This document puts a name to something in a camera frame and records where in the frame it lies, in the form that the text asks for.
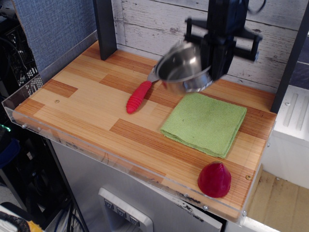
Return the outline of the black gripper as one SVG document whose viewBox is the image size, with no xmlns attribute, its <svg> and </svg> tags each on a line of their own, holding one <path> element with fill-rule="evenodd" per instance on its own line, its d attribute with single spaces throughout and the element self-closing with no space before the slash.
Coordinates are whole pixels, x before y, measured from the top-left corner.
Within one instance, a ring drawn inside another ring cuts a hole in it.
<svg viewBox="0 0 309 232">
<path fill-rule="evenodd" d="M 248 0 L 210 0 L 206 20 L 186 19 L 184 39 L 200 46 L 202 69 L 211 66 L 212 80 L 226 75 L 234 56 L 256 61 L 262 36 L 245 28 Z M 236 46 L 235 38 L 252 41 L 250 50 Z"/>
</svg>

